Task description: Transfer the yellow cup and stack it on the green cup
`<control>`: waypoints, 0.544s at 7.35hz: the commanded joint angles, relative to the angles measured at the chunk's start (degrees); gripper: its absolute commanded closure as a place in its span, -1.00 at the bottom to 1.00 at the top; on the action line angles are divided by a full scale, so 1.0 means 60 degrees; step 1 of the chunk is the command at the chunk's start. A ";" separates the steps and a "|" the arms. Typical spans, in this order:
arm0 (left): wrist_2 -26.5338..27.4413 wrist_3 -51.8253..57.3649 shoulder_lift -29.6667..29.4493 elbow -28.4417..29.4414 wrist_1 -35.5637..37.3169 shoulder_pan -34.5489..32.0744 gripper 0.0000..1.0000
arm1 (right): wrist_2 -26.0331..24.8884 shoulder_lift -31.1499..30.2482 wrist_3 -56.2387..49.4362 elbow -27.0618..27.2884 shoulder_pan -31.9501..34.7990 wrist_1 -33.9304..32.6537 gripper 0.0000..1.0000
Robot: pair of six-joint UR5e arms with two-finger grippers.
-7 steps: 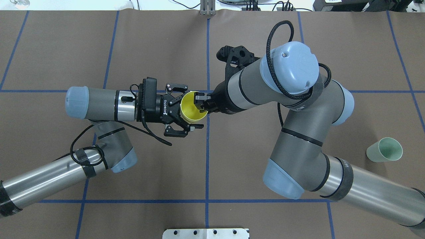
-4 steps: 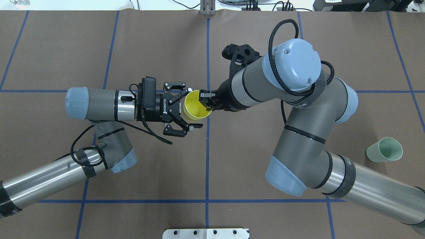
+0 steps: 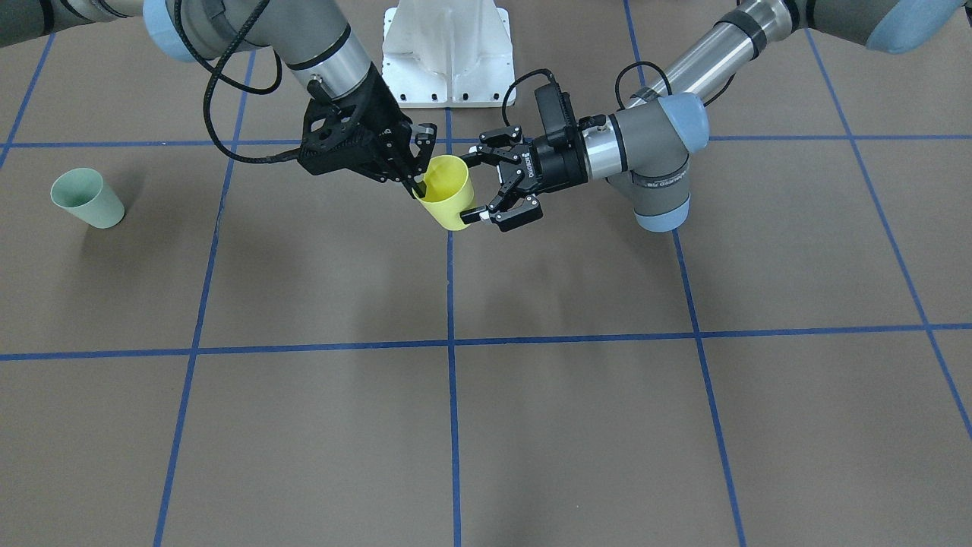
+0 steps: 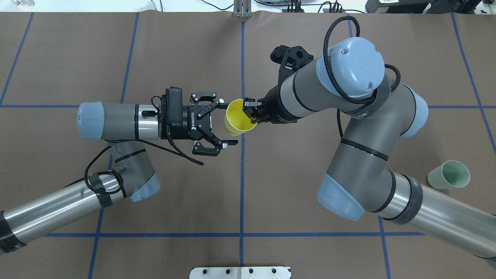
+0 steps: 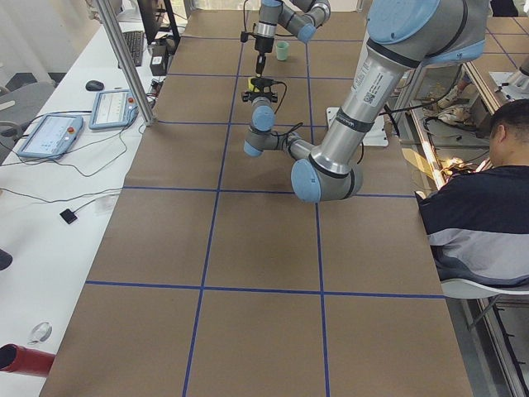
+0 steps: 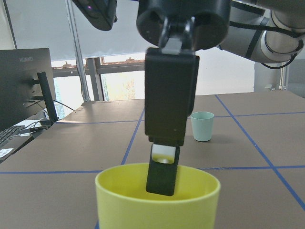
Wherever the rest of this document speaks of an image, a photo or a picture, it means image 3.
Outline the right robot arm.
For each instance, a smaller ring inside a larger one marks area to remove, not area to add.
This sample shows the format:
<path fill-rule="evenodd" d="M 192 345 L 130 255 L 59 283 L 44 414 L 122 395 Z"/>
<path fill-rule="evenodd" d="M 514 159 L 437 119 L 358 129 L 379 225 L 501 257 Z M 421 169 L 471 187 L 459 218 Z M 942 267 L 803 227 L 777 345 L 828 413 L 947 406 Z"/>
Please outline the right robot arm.
<path fill-rule="evenodd" d="M 426 194 L 424 174 L 437 128 L 414 124 L 399 107 L 380 70 L 333 1 L 4 1 L 2 45 L 11 46 L 72 27 L 142 17 L 150 38 L 171 58 L 209 72 L 204 124 L 230 159 L 250 165 L 294 160 L 313 175 L 349 169 L 378 182 Z M 267 87 L 226 79 L 237 52 L 268 48 L 276 76 Z M 291 72 L 309 94 L 301 145 L 265 157 L 229 151 L 211 119 L 216 84 L 266 96 Z"/>

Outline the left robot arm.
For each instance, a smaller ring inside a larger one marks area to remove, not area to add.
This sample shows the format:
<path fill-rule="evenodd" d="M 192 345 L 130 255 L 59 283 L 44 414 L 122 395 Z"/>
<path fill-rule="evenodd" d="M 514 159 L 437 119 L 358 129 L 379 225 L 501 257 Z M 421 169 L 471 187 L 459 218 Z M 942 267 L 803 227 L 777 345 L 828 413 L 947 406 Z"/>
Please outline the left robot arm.
<path fill-rule="evenodd" d="M 800 29 L 906 53 L 923 45 L 968 1 L 740 1 L 670 67 L 607 115 L 577 118 L 553 73 L 535 90 L 541 135 L 523 141 L 510 122 L 486 131 L 462 159 L 497 167 L 499 191 L 465 209 L 459 225 L 491 222 L 500 231 L 541 218 L 541 194 L 604 178 L 631 201 L 636 222 L 670 232 L 690 214 L 690 159 L 709 143 L 707 106 L 768 45 Z"/>

